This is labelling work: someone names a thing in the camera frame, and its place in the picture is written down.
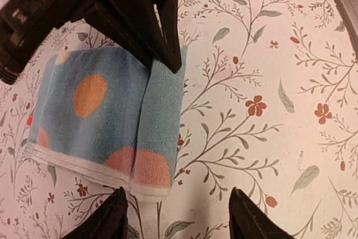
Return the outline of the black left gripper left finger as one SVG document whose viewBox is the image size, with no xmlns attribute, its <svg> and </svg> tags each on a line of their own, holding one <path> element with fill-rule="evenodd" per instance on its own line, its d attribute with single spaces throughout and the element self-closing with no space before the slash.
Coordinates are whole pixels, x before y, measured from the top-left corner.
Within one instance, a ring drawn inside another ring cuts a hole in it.
<svg viewBox="0 0 358 239">
<path fill-rule="evenodd" d="M 116 189 L 93 214 L 63 239 L 126 239 L 127 211 L 125 190 Z"/>
</svg>

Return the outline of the light blue towel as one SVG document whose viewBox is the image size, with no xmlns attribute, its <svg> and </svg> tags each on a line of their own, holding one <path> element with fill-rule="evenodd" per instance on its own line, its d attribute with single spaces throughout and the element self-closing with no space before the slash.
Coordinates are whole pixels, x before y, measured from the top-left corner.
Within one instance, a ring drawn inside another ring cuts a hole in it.
<svg viewBox="0 0 358 239">
<path fill-rule="evenodd" d="M 165 200 L 176 168 L 185 69 L 146 68 L 117 47 L 53 55 L 25 146 L 33 160 Z"/>
</svg>

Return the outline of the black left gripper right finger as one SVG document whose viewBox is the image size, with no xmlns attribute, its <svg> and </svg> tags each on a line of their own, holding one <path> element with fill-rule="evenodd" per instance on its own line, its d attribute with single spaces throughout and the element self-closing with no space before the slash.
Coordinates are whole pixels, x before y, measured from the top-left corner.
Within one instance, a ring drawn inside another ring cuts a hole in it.
<svg viewBox="0 0 358 239">
<path fill-rule="evenodd" d="M 293 239 L 237 188 L 229 198 L 229 233 L 231 239 Z"/>
</svg>

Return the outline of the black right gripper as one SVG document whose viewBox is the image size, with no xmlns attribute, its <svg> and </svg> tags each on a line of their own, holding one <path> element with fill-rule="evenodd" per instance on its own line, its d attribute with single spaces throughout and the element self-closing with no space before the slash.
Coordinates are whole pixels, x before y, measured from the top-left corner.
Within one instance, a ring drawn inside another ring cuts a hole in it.
<svg viewBox="0 0 358 239">
<path fill-rule="evenodd" d="M 181 66 L 178 0 L 75 0 L 57 26 L 82 18 L 130 52 L 144 66 L 153 58 L 172 73 Z"/>
</svg>

